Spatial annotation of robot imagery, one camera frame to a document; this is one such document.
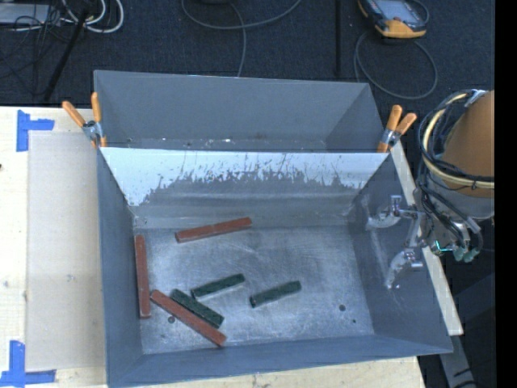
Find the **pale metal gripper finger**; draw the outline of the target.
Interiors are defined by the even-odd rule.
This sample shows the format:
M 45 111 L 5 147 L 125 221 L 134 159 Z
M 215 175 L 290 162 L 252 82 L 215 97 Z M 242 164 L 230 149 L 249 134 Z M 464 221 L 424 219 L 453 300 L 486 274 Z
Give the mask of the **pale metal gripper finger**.
M 399 251 L 390 261 L 385 278 L 385 288 L 392 289 L 397 276 L 407 269 L 420 269 L 423 262 L 415 256 L 413 251 Z
M 395 226 L 401 219 L 401 196 L 391 195 L 373 214 L 369 214 L 366 230 L 387 229 Z

